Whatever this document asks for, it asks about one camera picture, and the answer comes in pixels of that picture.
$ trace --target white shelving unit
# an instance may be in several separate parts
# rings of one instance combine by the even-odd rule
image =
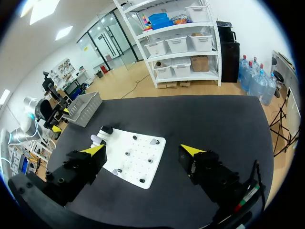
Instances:
[[[128,2],[123,7],[121,4],[126,3],[126,0],[113,0],[115,5],[117,6],[119,12],[121,13],[124,21],[126,22],[128,29],[130,30],[138,48],[139,51],[145,61],[145,64],[148,68],[148,71],[151,75],[152,81],[157,87],[157,83],[164,83],[164,82],[175,82],[175,81],[190,81],[190,80],[217,80],[218,86],[221,86],[221,72],[222,72],[222,59],[221,59],[221,47],[220,47],[220,39],[219,39],[219,33],[218,28],[216,24],[216,20],[213,15],[213,11],[211,9],[211,5],[209,0],[137,0],[137,4],[132,4]],[[157,30],[152,30],[146,33],[142,34],[135,34],[134,29],[132,28],[130,22],[128,21],[128,18],[130,18],[130,14],[132,13],[134,16],[137,14],[138,19],[142,22],[142,16],[140,14],[144,13],[146,18],[148,19],[148,16],[154,14],[154,13],[161,13],[164,12],[164,10],[168,14],[173,14],[173,16],[177,16],[180,14],[186,14],[184,11],[184,8],[179,8],[179,2],[182,2],[186,6],[199,6],[199,5],[206,5],[208,8],[208,13],[210,17],[210,22],[193,22],[193,23],[187,23],[187,24],[180,24],[180,25],[173,25],[168,26],[164,28],[160,28]],[[208,31],[213,35],[213,46],[215,51],[208,51],[208,52],[196,52],[191,46],[189,46],[189,49],[187,52],[181,52],[181,53],[172,53],[170,49],[167,51],[165,55],[161,56],[146,56],[144,52],[144,47],[140,44],[140,41],[143,38],[147,38],[148,40],[153,39],[156,35],[159,36],[168,36],[173,31],[174,33],[177,33],[178,30],[181,33],[185,33],[186,31],[189,33],[192,33],[192,30],[195,30],[195,32],[205,30]],[[188,77],[181,77],[177,78],[175,74],[173,74],[173,77],[168,79],[158,79],[157,75],[155,74],[153,70],[154,62],[155,61],[161,61],[166,59],[172,59],[172,58],[178,58],[178,57],[186,57],[186,56],[200,56],[200,55],[208,55],[209,60],[212,59],[212,63],[209,61],[209,71],[208,72],[199,72],[195,73],[191,69],[191,74]]]

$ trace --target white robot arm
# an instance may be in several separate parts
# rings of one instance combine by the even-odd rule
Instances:
[[[24,104],[27,113],[21,121],[20,127],[9,133],[2,129],[0,134],[0,165],[2,164],[2,174],[7,181],[11,177],[10,171],[10,145],[22,145],[27,141],[42,139],[42,128],[38,125],[37,119],[42,117],[40,111],[40,101],[26,97]]]

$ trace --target white pegboard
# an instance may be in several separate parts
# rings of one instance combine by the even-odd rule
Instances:
[[[113,129],[105,140],[107,162],[103,167],[123,180],[148,189],[161,160],[165,138]]]

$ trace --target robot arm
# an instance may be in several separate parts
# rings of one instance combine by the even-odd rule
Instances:
[[[19,128],[11,133],[6,129],[2,129],[0,135],[0,156],[5,183],[11,176],[9,145],[20,145],[27,141],[37,140],[41,136],[42,128],[31,114],[22,121]]]
[[[38,125],[40,119],[45,120],[44,127],[56,132],[58,138],[61,129],[56,126],[58,122],[53,118],[58,112],[69,114],[69,111],[60,104],[52,109],[47,100],[26,97],[23,102],[27,114],[21,121],[20,127],[11,133],[2,129],[0,135],[0,165],[2,165],[0,174],[4,175],[6,182],[11,177],[9,145],[21,145],[27,141],[42,139],[42,128]]]

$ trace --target wooden floor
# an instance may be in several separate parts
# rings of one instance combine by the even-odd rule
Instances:
[[[93,84],[87,89],[87,93],[98,91],[102,99],[119,99],[119,98],[135,98],[147,96],[174,96],[174,95],[205,95],[205,94],[237,94],[245,95],[239,83],[222,83],[221,87],[217,86],[215,81],[197,81],[192,82],[190,87],[156,89],[153,85],[151,77],[147,71],[144,62],[137,62],[128,67],[122,66],[105,74],[101,79],[95,78]],[[263,109],[270,124],[275,118],[279,107],[283,104],[286,89],[281,90],[281,97],[273,97],[269,106],[264,106]],[[275,145],[276,136],[272,135],[273,144]],[[278,149],[283,148],[285,142],[279,139]],[[290,167],[293,158],[292,146],[286,153],[281,153],[274,159],[274,174],[271,186],[271,191],[268,197],[267,204],[273,199],[277,193],[281,183],[283,182],[286,173]],[[45,168],[42,167],[38,171],[39,177],[44,179]]]

